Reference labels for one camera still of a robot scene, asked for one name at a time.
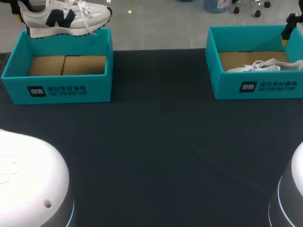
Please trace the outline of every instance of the white shoelace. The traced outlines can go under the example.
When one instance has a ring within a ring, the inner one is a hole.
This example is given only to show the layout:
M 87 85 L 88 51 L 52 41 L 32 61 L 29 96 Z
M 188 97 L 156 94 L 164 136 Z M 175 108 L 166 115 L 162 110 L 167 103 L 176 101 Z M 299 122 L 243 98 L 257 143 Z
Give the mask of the white shoelace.
M 264 66 L 263 61 L 255 61 L 252 65 L 244 65 L 243 71 L 250 71 L 252 69 L 259 70 Z
M 51 0 L 46 0 L 45 6 L 48 7 L 49 3 Z M 84 26 L 88 30 L 88 32 L 92 35 L 96 35 L 95 33 L 92 32 L 92 30 L 89 28 L 89 25 L 87 24 L 87 19 L 86 16 L 89 18 L 92 16 L 92 13 L 85 1 L 82 0 L 65 0 L 64 3 L 68 4 L 68 6 L 65 6 L 64 8 L 69 10 L 71 6 L 79 6 L 79 10 L 81 13 L 81 17 L 84 23 Z

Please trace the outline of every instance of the chair leg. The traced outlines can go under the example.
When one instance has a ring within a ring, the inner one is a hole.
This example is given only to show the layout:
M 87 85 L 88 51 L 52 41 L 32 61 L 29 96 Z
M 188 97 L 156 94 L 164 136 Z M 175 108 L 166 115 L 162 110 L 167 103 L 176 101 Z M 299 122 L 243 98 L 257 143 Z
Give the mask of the chair leg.
M 264 7 L 265 8 L 269 8 L 270 7 L 270 1 L 268 1 L 268 0 L 265 0 L 265 2 L 264 2 Z
M 240 2 L 241 2 L 242 0 L 239 0 L 238 2 L 237 2 L 237 6 L 235 7 L 235 9 L 233 10 L 233 13 L 234 14 L 238 14 L 238 13 L 240 13 Z
M 255 12 L 255 17 L 260 17 L 260 16 L 261 16 L 261 11 L 260 11 L 260 9 L 261 9 L 261 2 L 258 1 L 258 9 L 257 9 L 257 11 Z

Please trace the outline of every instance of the shoe sole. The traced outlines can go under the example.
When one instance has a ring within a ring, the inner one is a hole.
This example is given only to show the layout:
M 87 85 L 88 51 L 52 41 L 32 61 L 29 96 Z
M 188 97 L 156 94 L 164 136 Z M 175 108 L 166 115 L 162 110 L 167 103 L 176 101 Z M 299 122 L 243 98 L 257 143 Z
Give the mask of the shoe sole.
M 107 8 L 110 11 L 110 17 L 106 22 L 89 27 L 92 32 L 104 27 L 111 19 L 113 12 L 110 7 Z M 31 38 L 44 38 L 53 35 L 73 35 L 80 37 L 83 35 L 90 35 L 87 28 L 65 28 L 65 27 L 49 27 L 49 28 L 30 28 L 27 26 L 27 33 Z

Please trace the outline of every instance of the n logo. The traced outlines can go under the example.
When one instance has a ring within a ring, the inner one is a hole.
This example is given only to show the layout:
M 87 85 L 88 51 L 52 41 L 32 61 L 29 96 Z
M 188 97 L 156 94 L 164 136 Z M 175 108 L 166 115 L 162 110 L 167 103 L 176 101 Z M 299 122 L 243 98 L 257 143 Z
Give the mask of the n logo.
M 76 14 L 70 9 L 66 18 L 64 18 L 63 10 L 53 9 L 48 16 L 46 25 L 49 27 L 55 27 L 56 22 L 58 22 L 59 27 L 70 28 L 72 21 L 75 19 Z

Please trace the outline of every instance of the small hole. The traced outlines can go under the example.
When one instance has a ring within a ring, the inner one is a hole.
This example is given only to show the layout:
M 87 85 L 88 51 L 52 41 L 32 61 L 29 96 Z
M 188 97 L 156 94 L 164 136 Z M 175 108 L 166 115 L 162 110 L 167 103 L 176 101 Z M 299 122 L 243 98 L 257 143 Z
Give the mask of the small hole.
M 44 200 L 43 205 L 46 208 L 51 208 L 52 207 L 52 203 L 49 200 Z

